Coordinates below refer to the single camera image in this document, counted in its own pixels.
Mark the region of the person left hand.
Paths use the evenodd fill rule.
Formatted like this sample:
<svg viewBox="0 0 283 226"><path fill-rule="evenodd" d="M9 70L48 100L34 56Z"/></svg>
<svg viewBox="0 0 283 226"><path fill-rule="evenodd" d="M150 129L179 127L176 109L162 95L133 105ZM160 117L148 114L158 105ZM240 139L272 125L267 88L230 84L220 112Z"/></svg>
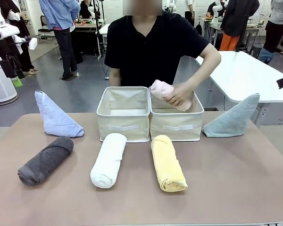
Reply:
<svg viewBox="0 0 283 226"><path fill-rule="evenodd" d="M185 101L189 100L195 86L188 81L177 84L174 86L174 90L164 97L164 100L173 106L181 106Z"/></svg>

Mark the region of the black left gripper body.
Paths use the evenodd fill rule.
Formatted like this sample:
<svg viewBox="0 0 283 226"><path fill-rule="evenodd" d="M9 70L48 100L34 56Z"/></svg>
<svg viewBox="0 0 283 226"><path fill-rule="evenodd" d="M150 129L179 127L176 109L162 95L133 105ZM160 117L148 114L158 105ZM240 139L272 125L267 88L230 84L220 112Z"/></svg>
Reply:
<svg viewBox="0 0 283 226"><path fill-rule="evenodd" d="M25 78L25 75L21 69L21 64L14 56L7 56L6 59L1 60L1 68L3 69L7 78Z"/></svg>

